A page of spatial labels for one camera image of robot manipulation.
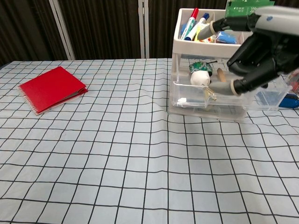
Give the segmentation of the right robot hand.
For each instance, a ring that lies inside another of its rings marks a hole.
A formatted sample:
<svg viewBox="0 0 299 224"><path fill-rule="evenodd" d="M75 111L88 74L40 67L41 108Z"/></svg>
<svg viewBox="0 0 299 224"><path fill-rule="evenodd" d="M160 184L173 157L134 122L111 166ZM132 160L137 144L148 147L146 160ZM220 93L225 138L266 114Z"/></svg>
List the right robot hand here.
<svg viewBox="0 0 299 224"><path fill-rule="evenodd" d="M250 15L210 22L198 34L200 40L220 31L251 31L227 61L228 70L241 79L211 83L209 88L224 95L241 95L299 67L299 10L291 7L260 7Z"/></svg>

